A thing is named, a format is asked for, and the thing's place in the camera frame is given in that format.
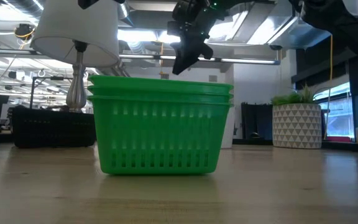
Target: plastic basket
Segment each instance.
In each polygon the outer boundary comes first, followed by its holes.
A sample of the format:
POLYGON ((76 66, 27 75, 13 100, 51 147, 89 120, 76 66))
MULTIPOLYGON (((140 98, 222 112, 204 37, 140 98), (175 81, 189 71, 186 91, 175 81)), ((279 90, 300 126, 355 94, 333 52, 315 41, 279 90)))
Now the plastic basket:
POLYGON ((232 94, 194 94, 182 93, 180 91, 158 91, 125 88, 108 88, 89 86, 88 90, 95 96, 114 96, 130 98, 133 100, 169 100, 169 101, 187 101, 187 102, 205 102, 205 103, 228 103, 233 97, 232 94))
POLYGON ((202 174, 215 170, 229 103, 89 99, 103 172, 202 174))
POLYGON ((95 86, 109 88, 127 88, 130 90, 143 89, 150 91, 177 91, 180 93, 190 92, 192 94, 228 94, 232 85, 220 83, 184 82, 176 80, 156 80, 151 78, 127 78, 111 77, 104 75, 92 75, 89 80, 95 86))
POLYGON ((14 108, 14 144, 29 147, 86 147, 96 141, 93 114, 14 108))

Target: silver lamp stem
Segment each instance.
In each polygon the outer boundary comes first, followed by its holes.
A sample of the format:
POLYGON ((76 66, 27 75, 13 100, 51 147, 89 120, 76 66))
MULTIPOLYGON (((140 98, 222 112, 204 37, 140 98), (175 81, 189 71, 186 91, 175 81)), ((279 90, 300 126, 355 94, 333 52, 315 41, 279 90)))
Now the silver lamp stem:
POLYGON ((73 65, 73 82, 68 90, 66 104, 70 111, 80 112, 86 104, 86 92, 84 87, 85 66, 83 65, 83 52, 77 52, 76 63, 73 65))

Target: desk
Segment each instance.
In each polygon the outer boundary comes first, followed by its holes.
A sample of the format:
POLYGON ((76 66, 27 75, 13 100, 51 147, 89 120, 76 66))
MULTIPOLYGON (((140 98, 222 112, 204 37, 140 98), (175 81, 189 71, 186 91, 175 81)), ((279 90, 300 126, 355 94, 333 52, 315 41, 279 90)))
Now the desk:
POLYGON ((358 154, 234 146, 201 176, 109 176, 97 147, 0 144, 0 223, 358 223, 358 154))

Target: white lamp shade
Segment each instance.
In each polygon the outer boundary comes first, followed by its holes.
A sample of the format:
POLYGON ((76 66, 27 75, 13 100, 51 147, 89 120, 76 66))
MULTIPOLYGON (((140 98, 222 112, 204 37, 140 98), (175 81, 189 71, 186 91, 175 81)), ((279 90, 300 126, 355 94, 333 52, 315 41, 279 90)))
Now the white lamp shade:
POLYGON ((117 3, 112 0, 98 1, 87 9, 78 6, 78 0, 48 0, 32 47, 48 57, 74 64, 73 40, 78 40, 88 43, 84 66, 111 67, 119 60, 117 20, 117 3))

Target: lamp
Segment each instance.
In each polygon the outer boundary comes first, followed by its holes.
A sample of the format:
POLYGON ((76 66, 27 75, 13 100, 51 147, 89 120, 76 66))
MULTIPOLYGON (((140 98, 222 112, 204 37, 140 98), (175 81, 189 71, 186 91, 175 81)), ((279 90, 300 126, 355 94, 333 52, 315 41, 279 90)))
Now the lamp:
POLYGON ((66 103, 79 111, 86 104, 85 67, 112 67, 119 61, 117 3, 99 1, 82 9, 77 0, 48 0, 32 41, 34 50, 73 65, 66 103))

